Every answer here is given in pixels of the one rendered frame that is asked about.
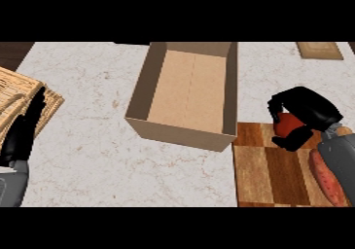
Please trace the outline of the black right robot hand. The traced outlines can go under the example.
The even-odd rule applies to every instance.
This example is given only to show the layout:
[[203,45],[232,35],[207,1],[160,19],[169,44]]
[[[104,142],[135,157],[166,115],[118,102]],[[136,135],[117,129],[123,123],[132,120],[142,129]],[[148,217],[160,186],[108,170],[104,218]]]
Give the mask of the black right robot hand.
[[294,87],[277,93],[268,101],[274,124],[280,122],[280,113],[290,113],[303,123],[285,137],[272,137],[272,142],[288,152],[294,152],[314,135],[339,123],[340,115],[330,101],[311,89]]

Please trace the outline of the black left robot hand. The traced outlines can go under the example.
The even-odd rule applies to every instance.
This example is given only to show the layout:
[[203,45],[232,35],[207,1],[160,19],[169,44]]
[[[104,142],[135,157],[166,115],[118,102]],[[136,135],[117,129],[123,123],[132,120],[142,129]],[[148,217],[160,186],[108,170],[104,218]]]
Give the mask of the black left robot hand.
[[39,122],[45,103],[45,88],[40,88],[27,107],[25,113],[18,115],[6,133],[0,149],[0,166],[8,167],[16,160],[28,160],[34,129]]

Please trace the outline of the red bell pepper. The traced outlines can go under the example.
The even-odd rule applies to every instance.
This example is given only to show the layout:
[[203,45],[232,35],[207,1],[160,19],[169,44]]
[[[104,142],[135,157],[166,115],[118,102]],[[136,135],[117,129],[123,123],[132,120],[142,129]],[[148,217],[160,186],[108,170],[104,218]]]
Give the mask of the red bell pepper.
[[303,123],[290,113],[280,113],[280,122],[274,124],[275,136],[285,137],[302,125]]

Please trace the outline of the tan wooden board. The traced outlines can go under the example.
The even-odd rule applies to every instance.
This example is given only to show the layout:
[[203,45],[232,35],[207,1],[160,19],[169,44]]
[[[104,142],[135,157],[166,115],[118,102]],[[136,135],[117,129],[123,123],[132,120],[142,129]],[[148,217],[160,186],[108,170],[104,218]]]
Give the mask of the tan wooden board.
[[297,42],[296,45],[303,58],[343,60],[336,42]]

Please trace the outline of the checkered wooden cutting board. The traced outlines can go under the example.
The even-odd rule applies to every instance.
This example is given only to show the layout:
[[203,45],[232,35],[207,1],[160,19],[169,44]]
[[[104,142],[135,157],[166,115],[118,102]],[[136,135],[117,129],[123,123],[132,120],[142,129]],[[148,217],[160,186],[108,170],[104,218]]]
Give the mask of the checkered wooden cutting board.
[[309,169],[309,153],[321,133],[296,152],[272,143],[274,125],[238,123],[232,142],[235,195],[240,207],[330,207]]

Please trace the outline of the brown cardboard box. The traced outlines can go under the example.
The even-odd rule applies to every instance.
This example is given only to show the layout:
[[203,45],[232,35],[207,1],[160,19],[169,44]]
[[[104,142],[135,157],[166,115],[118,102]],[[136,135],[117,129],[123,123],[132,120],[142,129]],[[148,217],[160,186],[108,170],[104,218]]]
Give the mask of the brown cardboard box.
[[155,141],[220,152],[237,137],[237,43],[149,44],[126,120]]

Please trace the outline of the woven wicker basket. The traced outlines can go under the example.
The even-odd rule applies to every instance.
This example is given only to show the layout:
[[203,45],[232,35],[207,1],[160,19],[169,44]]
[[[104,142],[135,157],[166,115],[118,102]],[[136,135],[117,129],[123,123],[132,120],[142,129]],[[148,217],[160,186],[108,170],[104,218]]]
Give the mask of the woven wicker basket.
[[45,83],[0,67],[0,149],[12,122],[16,116],[25,113],[28,103],[40,88],[45,88],[46,106],[42,110],[34,134],[39,134],[45,128],[65,99]]

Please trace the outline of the reddish sweet potato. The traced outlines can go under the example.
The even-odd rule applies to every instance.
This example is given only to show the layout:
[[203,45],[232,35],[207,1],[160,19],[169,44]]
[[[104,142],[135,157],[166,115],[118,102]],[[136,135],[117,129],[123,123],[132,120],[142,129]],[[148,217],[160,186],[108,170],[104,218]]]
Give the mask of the reddish sweet potato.
[[345,193],[322,156],[316,149],[309,152],[309,169],[319,185],[321,191],[333,206],[345,206]]

